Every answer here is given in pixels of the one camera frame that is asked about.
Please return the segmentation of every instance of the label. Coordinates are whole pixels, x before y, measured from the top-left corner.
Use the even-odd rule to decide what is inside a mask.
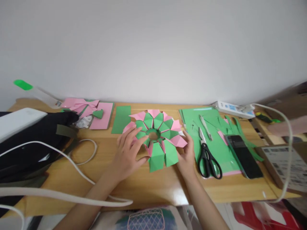
[[[263,147],[264,154],[272,163],[275,172],[283,184],[286,181],[288,169],[289,149],[284,146]],[[301,192],[307,192],[307,164],[300,155],[292,150],[291,175],[288,188]]]

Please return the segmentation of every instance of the cable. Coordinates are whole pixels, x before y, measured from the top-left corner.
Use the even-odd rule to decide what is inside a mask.
[[[60,153],[61,155],[63,155],[64,157],[66,157],[75,167],[75,169],[80,173],[80,175],[86,179],[88,182],[90,182],[91,184],[95,184],[94,181],[92,181],[90,178],[88,178],[87,176],[85,176],[80,169],[78,168],[78,166],[73,162],[73,160],[67,156],[65,153],[63,153],[62,151],[56,149],[55,147],[52,147],[44,142],[40,142],[40,141],[31,141],[31,142],[27,142],[21,145],[18,145],[14,148],[11,148],[7,151],[5,151],[4,153],[0,154],[0,157],[2,157],[3,155],[21,147],[24,146],[26,144],[31,144],[31,143],[38,143],[38,144],[42,144],[45,145],[51,149],[53,149],[54,151],[57,151],[58,153]],[[93,153],[93,155],[90,157],[89,160],[87,160],[86,162],[90,161],[97,150],[97,145],[95,143],[95,151]],[[69,202],[75,202],[75,203],[82,203],[82,204],[89,204],[89,205],[95,205],[95,206],[107,206],[107,207],[124,207],[124,206],[128,206],[130,204],[133,203],[132,200],[128,200],[128,199],[122,199],[122,198],[116,198],[113,196],[109,197],[111,199],[114,200],[118,200],[118,201],[123,201],[123,202],[109,202],[109,201],[101,201],[101,200],[92,200],[92,199],[88,199],[88,198],[84,198],[84,197],[79,197],[79,196],[73,196],[70,194],[66,194],[66,193],[61,193],[61,192],[56,192],[53,190],[49,190],[49,189],[42,189],[42,188],[19,188],[19,187],[9,187],[9,188],[0,188],[0,196],[43,196],[43,197],[50,197],[50,198],[56,198],[56,199],[60,199],[60,200],[65,200],[65,201],[69,201]],[[25,225],[25,218],[23,213],[16,209],[15,207],[12,206],[8,206],[8,205],[0,205],[0,208],[6,208],[6,209],[10,209],[13,210],[15,212],[18,213],[18,215],[21,216],[22,219],[22,227],[21,230],[23,230],[24,225]]]
[[[97,144],[96,144],[96,142],[94,142],[94,141],[91,140],[91,139],[83,139],[83,140],[79,141],[79,143],[82,142],[82,141],[91,141],[91,142],[93,142],[95,149],[94,149],[94,152],[93,152],[92,156],[91,156],[87,161],[85,161],[85,162],[83,162],[83,163],[76,164],[76,165],[84,165],[85,163],[88,163],[91,159],[93,159],[93,157],[95,156],[96,151],[97,151]]]
[[[265,106],[265,105],[260,105],[260,104],[256,104],[256,103],[252,103],[252,104],[263,107],[265,109],[270,109],[270,110],[278,113],[279,115],[281,115],[283,117],[283,119],[285,120],[285,122],[287,123],[288,128],[289,128],[289,142],[288,142],[288,144],[289,144],[289,149],[288,149],[289,150],[289,158],[288,158],[288,168],[287,168],[287,173],[286,173],[286,180],[285,180],[285,183],[284,183],[284,187],[282,188],[282,193],[279,196],[279,198],[276,199],[275,201],[270,201],[271,203],[278,203],[279,201],[281,201],[285,197],[285,194],[287,192],[287,188],[288,188],[288,185],[289,185],[289,181],[290,181],[290,176],[291,176],[292,149],[293,149],[293,146],[292,146],[292,143],[293,143],[292,127],[291,127],[290,121],[288,120],[288,118],[282,112],[280,112],[276,109],[270,108],[268,106]]]

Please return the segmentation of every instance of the smartphone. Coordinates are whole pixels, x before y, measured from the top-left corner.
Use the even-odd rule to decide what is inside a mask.
[[[225,136],[245,177],[255,179],[263,177],[261,169],[239,135]]]

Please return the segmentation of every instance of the power strip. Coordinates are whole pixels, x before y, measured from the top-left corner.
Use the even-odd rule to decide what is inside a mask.
[[[238,117],[251,119],[255,117],[254,111],[251,110],[249,112],[242,112],[240,110],[241,106],[229,104],[222,101],[216,101],[212,104],[213,107],[215,107],[219,112],[228,113],[231,115],[235,115]]]

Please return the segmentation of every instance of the green lid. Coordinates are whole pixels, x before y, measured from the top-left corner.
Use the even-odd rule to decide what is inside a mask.
[[[24,80],[15,80],[14,84],[18,87],[22,88],[23,90],[30,90],[33,88],[30,84],[26,83]]]

